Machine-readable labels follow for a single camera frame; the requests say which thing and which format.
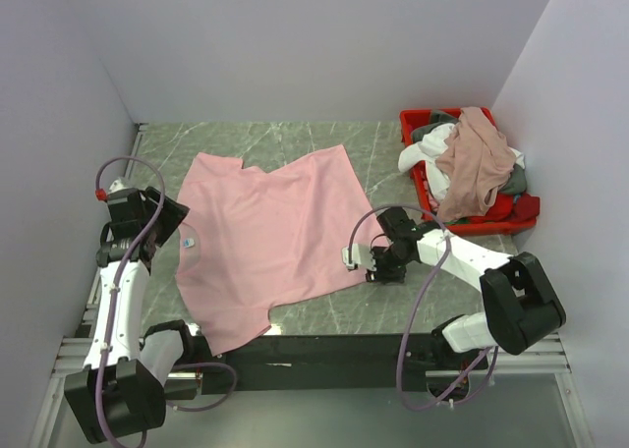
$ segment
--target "white wall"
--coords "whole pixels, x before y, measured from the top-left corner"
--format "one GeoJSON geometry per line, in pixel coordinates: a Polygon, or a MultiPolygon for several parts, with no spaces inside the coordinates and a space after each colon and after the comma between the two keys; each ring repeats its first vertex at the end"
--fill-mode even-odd
{"type": "Polygon", "coordinates": [[[135,121],[491,105],[548,0],[69,0],[135,121]]]}
{"type": "Polygon", "coordinates": [[[0,444],[14,448],[85,308],[106,215],[95,170],[130,151],[133,124],[65,0],[0,0],[0,21],[0,444]]]}
{"type": "Polygon", "coordinates": [[[597,446],[629,443],[629,0],[550,0],[493,106],[527,154],[521,238],[565,304],[561,332],[597,446]]]}

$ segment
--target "marble tabletop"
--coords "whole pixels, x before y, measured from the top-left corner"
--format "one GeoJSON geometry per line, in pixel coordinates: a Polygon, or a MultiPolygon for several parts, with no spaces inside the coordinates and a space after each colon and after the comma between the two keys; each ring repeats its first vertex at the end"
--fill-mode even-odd
{"type": "MultiPolygon", "coordinates": [[[[413,182],[397,170],[403,148],[398,122],[336,123],[198,123],[149,124],[141,127],[138,156],[159,167],[166,193],[176,198],[199,152],[243,158],[245,167],[273,171],[314,150],[342,143],[373,206],[417,203],[413,182]]],[[[136,165],[132,183],[157,186],[150,170],[136,165]]],[[[179,234],[158,251],[143,303],[143,330],[155,323],[184,318],[192,322],[175,282],[179,234]]],[[[516,252],[511,237],[471,238],[497,252],[516,252]]],[[[404,284],[360,284],[328,296],[274,308],[271,334],[329,335],[401,332],[429,267],[409,265],[404,284]]],[[[450,317],[482,308],[471,286],[440,272],[429,288],[413,330],[427,332],[450,317]]]]}

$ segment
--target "red plastic bin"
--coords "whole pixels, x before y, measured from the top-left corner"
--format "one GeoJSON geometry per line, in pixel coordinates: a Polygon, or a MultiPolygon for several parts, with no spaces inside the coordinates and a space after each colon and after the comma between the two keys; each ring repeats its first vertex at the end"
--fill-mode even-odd
{"type": "MultiPolygon", "coordinates": [[[[483,107],[483,112],[487,118],[495,125],[491,112],[486,107],[483,107]]],[[[425,126],[429,123],[431,109],[417,109],[400,112],[400,121],[402,123],[402,141],[405,145],[413,143],[411,133],[418,127],[425,126]]],[[[454,117],[461,115],[460,108],[441,109],[454,117]]],[[[424,188],[424,179],[426,178],[426,167],[424,162],[421,161],[415,165],[411,170],[411,178],[415,182],[415,188],[417,189],[417,196],[420,199],[420,206],[424,209],[431,210],[429,204],[428,192],[424,188]]],[[[424,220],[431,220],[427,214],[423,215],[424,220]]],[[[454,224],[448,225],[448,229],[454,234],[460,236],[470,235],[491,235],[491,234],[504,234],[511,235],[521,232],[526,229],[534,227],[536,219],[527,220],[524,222],[487,222],[485,224],[454,224]]]]}

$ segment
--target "pink shirt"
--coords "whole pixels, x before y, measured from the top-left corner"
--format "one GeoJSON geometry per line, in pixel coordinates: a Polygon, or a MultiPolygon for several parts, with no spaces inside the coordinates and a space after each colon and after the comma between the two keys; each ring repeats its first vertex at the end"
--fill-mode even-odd
{"type": "MultiPolygon", "coordinates": [[[[214,355],[264,333],[271,308],[365,281],[341,259],[371,209],[342,145],[272,173],[242,166],[239,158],[200,153],[177,199],[190,208],[180,227],[177,285],[214,355]]],[[[381,233],[372,216],[357,242],[381,233]]]]}

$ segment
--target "gray cloth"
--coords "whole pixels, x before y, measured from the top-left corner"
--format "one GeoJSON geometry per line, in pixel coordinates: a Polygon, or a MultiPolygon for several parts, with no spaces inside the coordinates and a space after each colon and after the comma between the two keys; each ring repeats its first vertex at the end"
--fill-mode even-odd
{"type": "Polygon", "coordinates": [[[524,174],[524,169],[518,165],[513,165],[513,171],[509,176],[509,181],[500,188],[500,193],[508,196],[520,195],[527,190],[527,177],[524,174]]]}
{"type": "Polygon", "coordinates": [[[414,143],[417,143],[418,141],[422,141],[424,136],[432,132],[432,129],[435,127],[448,123],[456,124],[457,122],[459,122],[459,120],[456,117],[446,114],[443,111],[439,111],[438,109],[434,109],[430,111],[429,122],[425,126],[416,128],[411,133],[411,139],[413,139],[414,143]]]}

